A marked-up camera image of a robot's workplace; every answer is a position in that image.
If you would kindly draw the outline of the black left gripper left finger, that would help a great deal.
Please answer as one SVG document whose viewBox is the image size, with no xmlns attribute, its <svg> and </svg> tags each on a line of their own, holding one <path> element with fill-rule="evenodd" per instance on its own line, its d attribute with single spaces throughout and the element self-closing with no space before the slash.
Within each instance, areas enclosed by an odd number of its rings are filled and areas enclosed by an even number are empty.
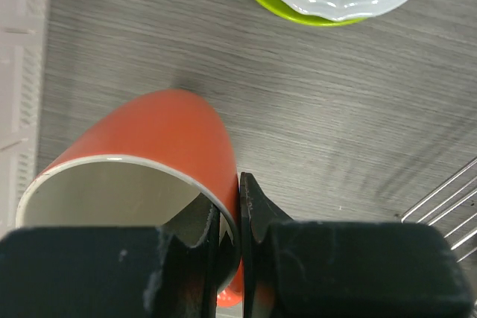
<svg viewBox="0 0 477 318">
<path fill-rule="evenodd" d="M 1 315 L 211 317 L 219 222 L 199 198 L 162 226 L 12 231 L 1 240 Z"/>
</svg>

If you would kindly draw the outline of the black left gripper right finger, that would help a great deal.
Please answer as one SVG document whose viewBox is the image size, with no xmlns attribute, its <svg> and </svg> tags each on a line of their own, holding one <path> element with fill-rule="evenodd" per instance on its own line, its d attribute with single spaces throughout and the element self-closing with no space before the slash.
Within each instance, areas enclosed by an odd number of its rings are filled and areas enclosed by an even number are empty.
<svg viewBox="0 0 477 318">
<path fill-rule="evenodd" d="M 449 244 L 420 223 L 298 221 L 240 177 L 245 317 L 470 317 Z"/>
</svg>

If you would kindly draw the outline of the orange ceramic mug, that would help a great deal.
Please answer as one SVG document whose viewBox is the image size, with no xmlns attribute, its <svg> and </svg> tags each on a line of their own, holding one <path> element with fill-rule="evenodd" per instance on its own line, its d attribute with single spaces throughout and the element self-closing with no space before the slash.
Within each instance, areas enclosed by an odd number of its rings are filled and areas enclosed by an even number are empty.
<svg viewBox="0 0 477 318">
<path fill-rule="evenodd" d="M 15 225 L 161 226 L 199 236 L 199 200 L 220 212 L 232 244 L 217 302 L 242 299 L 239 179 L 218 113 L 182 89 L 152 92 L 115 109 L 78 138 L 22 195 Z"/>
</svg>

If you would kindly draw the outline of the lime green plate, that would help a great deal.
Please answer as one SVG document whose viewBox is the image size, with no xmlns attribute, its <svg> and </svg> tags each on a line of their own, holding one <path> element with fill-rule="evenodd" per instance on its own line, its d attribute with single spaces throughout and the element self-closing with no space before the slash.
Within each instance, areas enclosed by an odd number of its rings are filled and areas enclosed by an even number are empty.
<svg viewBox="0 0 477 318">
<path fill-rule="evenodd" d="M 265 9 L 269 10 L 276 16 L 279 16 L 283 19 L 288 21 L 307 25 L 312 27 L 325 27 L 325 28 L 333 28 L 339 26 L 346 26 L 351 25 L 354 23 L 359 23 L 365 20 L 365 18 L 360 19 L 351 19 L 345 20 L 340 22 L 333 22 L 331 20 L 319 17 L 319 16 L 310 16 L 310 15 L 303 15 L 298 13 L 297 11 L 293 10 L 289 7 L 285 2 L 281 0 L 255 0 L 258 4 L 263 6 Z"/>
</svg>

